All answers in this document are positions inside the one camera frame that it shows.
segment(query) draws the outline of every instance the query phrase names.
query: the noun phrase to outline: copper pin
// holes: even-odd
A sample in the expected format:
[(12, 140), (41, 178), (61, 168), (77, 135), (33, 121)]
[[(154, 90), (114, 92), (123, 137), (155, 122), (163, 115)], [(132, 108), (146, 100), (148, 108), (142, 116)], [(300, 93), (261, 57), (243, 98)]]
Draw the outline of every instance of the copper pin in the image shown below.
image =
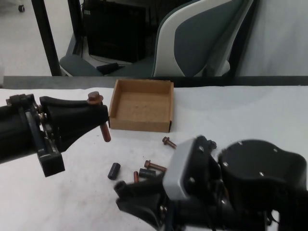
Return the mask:
[(134, 172), (134, 182), (135, 182), (135, 183), (138, 183), (138, 182), (139, 182), (139, 175), (138, 175), (138, 172), (137, 172), (137, 171)]
[(144, 163), (144, 167), (146, 169), (154, 168), (154, 169), (157, 169), (157, 170), (162, 171), (162, 172), (166, 172), (167, 171), (167, 169), (165, 167), (162, 167), (162, 166), (159, 166), (159, 165), (151, 163), (151, 160), (146, 160), (145, 163)]
[(176, 149), (177, 148), (177, 145), (175, 144), (175, 143), (173, 143), (173, 142), (171, 142), (170, 141), (170, 138), (169, 137), (164, 137), (163, 138), (163, 143), (164, 143), (164, 145), (169, 145), (170, 147), (172, 147), (172, 148), (174, 148), (174, 149)]
[[(88, 94), (88, 103), (91, 105), (101, 104), (103, 105), (103, 96), (99, 94), (98, 91), (94, 91)], [(100, 125), (101, 132), (105, 142), (109, 142), (111, 140), (111, 136), (109, 133), (109, 129), (106, 123)]]

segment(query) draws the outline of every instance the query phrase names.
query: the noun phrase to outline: gray chair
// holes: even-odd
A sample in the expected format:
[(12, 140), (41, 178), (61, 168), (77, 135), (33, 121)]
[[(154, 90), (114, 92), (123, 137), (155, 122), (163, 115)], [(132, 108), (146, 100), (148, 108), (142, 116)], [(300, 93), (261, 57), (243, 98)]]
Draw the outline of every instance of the gray chair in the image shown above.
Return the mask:
[[(235, 37), (253, 0), (193, 0), (171, 11), (161, 22), (155, 55), (121, 68), (115, 77), (222, 76)], [(77, 55), (60, 60), (70, 76), (102, 76)]]

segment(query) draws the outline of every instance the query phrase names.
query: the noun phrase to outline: black rubber cylinder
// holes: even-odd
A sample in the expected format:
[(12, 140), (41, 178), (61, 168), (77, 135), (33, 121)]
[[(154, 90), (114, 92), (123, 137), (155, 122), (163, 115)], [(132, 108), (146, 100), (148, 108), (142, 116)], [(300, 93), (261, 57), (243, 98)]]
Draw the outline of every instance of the black rubber cylinder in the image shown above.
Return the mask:
[(147, 178), (147, 179), (155, 178), (156, 177), (156, 172), (153, 171), (153, 170), (140, 168), (140, 170), (139, 170), (139, 177)]
[(113, 163), (109, 171), (108, 178), (111, 180), (115, 180), (119, 174), (120, 168), (121, 165), (119, 163)]

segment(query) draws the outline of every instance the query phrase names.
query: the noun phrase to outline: white table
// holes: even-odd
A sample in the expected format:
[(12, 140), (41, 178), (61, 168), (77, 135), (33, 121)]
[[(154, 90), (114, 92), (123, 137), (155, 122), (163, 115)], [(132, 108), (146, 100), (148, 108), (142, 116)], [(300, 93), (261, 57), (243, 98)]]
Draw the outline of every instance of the white table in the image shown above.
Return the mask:
[[(37, 102), (45, 95), (83, 100), (93, 90), (109, 105), (113, 89), (0, 90), (0, 105), (14, 94), (33, 93)], [(214, 155), (235, 141), (263, 139), (308, 158), (308, 87), (175, 89), (174, 97), (169, 134), (111, 130), (112, 141), (105, 143), (96, 128), (63, 153), (66, 171), (49, 178), (35, 154), (2, 164), (0, 230), (153, 230), (118, 210), (107, 174), (113, 162), (122, 165), (118, 179), (128, 182), (147, 159), (167, 167), (173, 150), (162, 144), (165, 135), (175, 143), (205, 135), (218, 144)]]

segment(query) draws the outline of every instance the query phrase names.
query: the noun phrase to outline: brown cardboard box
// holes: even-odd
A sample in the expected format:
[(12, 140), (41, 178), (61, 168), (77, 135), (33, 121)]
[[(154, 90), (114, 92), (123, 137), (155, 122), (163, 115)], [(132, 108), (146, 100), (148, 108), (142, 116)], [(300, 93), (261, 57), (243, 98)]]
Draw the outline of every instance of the brown cardboard box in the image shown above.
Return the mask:
[(109, 107), (110, 128), (169, 132), (173, 89), (170, 81), (118, 79)]

